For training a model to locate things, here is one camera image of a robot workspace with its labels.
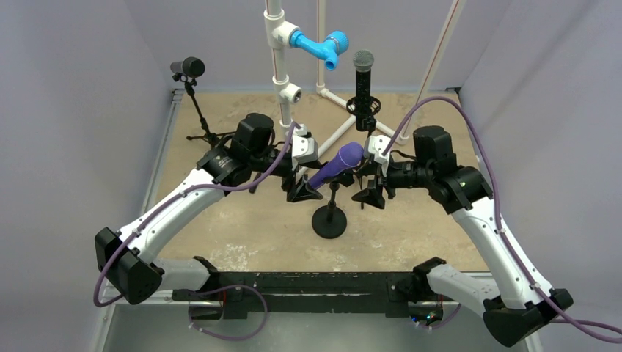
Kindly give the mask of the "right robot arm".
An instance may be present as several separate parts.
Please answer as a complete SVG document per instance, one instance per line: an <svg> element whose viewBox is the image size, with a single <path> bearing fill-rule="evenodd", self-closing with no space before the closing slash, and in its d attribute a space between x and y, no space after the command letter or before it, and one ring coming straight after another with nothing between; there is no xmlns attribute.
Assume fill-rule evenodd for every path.
<svg viewBox="0 0 622 352"><path fill-rule="evenodd" d="M512 233L495 217L491 186L480 171L461 166L451 135L438 125L415 130L415 156L394 161L388 136L370 136L363 147L362 174L368 185L354 200L382 209L399 188L424 188L463 229L488 266L488 284L438 257L414 267L398 291L412 299L445 296L482 317L491 336L512 347L552 322L573 304L570 293L554 288L528 260Z"/></svg>

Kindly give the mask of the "purple microphone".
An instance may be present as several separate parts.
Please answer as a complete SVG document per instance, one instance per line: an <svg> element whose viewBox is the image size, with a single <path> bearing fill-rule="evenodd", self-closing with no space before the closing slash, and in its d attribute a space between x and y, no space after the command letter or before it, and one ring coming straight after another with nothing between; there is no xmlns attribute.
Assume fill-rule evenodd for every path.
<svg viewBox="0 0 622 352"><path fill-rule="evenodd" d="M326 178L335 177L341 172L354 168L363 159L364 148L358 142L350 142L343 145L335 157L316 172L309 180L308 185L317 189Z"/></svg>

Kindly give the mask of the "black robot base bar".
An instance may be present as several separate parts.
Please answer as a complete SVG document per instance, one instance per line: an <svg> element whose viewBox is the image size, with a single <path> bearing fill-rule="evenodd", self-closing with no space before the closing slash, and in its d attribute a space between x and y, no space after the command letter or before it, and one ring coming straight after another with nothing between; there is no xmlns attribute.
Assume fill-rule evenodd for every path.
<svg viewBox="0 0 622 352"><path fill-rule="evenodd" d="M445 261L433 257L411 271L242 272L208 265L208 281L174 290L175 301L222 302L226 319L250 312L381 314L408 318L414 305L437 299L426 274Z"/></svg>

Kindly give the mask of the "black round-base microphone stand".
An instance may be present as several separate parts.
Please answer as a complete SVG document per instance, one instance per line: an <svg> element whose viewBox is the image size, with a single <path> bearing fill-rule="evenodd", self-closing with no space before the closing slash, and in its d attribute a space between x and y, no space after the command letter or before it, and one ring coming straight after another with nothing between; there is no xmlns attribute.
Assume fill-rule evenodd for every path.
<svg viewBox="0 0 622 352"><path fill-rule="evenodd" d="M323 182L329 185L331 196L326 205L313 213L312 228L324 239L335 239L340 237L347 227L347 216L336 203L337 191L341 186L349 187L354 184L354 171L347 169L336 176L326 178Z"/></svg>

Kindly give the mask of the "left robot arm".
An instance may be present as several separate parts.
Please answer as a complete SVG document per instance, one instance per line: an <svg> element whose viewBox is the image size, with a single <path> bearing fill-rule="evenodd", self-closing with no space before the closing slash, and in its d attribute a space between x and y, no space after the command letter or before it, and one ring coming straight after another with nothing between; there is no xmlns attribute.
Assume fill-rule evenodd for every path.
<svg viewBox="0 0 622 352"><path fill-rule="evenodd" d="M182 183L153 208L117 231L104 227L95 236L100 275L93 303L106 307L125 299L146 301L162 290L190 290L199 299L213 298L219 289L215 271L206 260L164 260L162 249L194 218L227 195L258 186L269 176L282 179L289 200L301 189L300 166L318 164L318 143L305 125L295 122L283 144L274 141L273 120L259 113L246 115L235 132L211 148Z"/></svg>

